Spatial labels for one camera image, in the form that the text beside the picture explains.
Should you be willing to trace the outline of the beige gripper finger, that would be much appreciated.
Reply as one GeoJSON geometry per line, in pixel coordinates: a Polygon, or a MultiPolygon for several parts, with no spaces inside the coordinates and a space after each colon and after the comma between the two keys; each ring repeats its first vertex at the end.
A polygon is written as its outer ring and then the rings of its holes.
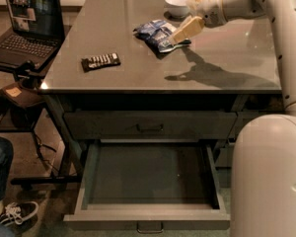
{"type": "Polygon", "coordinates": [[[171,44],[177,44],[190,39],[202,32],[204,20],[198,16],[188,16],[180,26],[169,36],[171,44]]]}

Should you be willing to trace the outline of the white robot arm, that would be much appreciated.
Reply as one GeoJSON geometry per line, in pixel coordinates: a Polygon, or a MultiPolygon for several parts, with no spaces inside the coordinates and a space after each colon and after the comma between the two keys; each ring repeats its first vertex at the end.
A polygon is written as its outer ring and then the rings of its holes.
{"type": "Polygon", "coordinates": [[[296,237],[296,0],[188,0],[172,43],[236,19],[269,19],[284,111],[253,119],[233,151],[230,237],[296,237]]]}

